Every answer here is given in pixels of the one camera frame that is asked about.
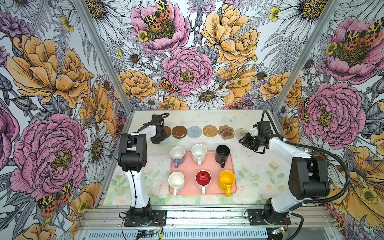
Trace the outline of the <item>large plain wooden coaster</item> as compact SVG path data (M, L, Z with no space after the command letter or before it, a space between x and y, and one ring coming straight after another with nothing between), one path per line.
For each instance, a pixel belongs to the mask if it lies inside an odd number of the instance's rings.
M166 131L167 137L169 137L172 134L172 130L168 126L164 126L164 130Z

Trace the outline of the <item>scratched dark wooden coaster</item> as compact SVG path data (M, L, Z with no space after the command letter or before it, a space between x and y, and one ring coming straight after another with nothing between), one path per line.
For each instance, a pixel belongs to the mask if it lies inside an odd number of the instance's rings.
M188 130L184 126L176 126L172 129L172 136L176 139L184 138L188 133Z

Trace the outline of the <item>beige woven small coaster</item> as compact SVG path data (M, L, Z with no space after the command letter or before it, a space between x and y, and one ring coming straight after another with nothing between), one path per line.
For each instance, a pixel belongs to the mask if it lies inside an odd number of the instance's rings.
M246 129L238 128L235 130L234 135L237 140L241 140L247 133L248 131Z

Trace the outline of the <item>grey woven round coaster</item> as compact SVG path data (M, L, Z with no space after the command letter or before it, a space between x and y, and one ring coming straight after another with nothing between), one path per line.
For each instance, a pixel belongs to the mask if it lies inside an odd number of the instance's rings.
M202 135L202 129L198 126L192 126L188 128L187 135L192 139L197 139Z

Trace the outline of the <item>brown paw shaped coaster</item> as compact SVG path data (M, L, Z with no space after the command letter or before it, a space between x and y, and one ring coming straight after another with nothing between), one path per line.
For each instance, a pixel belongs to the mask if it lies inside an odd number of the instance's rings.
M223 140L229 140L235 137L234 129L228 125L220 126L218 129L218 134L222 137Z

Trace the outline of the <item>tan rattan round coaster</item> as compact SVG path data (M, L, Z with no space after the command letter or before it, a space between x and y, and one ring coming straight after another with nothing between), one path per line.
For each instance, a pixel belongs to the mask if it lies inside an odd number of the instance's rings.
M206 137L213 138L218 134L218 129L215 126L207 125L203 128L203 134Z

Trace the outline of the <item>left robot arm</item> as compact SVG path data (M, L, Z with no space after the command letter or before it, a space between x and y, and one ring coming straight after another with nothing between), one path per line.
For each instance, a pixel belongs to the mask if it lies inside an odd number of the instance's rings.
M148 161L147 141L158 145L168 137L164 126L170 114L152 115L151 121L144 123L138 131L121 135L117 163L126 173L132 195L130 209L124 217L125 227L166 225L167 211L153 210L148 195L144 168Z

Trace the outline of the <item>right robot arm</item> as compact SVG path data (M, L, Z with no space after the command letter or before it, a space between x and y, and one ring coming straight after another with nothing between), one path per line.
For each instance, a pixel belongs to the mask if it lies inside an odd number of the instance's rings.
M270 122L255 124L252 132L246 133L239 143L258 154L271 150L290 166L289 188L277 197L268 199L264 205L263 220L267 224L275 224L306 202L329 194L325 161L289 144L272 131Z

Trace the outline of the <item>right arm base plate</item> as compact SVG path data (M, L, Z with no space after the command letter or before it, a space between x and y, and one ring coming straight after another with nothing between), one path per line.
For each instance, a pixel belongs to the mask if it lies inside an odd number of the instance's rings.
M244 217L251 226L291 225L288 213L265 213L264 209L248 209Z

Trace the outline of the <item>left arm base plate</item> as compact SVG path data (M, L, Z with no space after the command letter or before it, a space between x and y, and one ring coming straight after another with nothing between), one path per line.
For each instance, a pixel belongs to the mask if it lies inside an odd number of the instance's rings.
M128 211L124 217L124 227L164 227L167 222L167 210Z

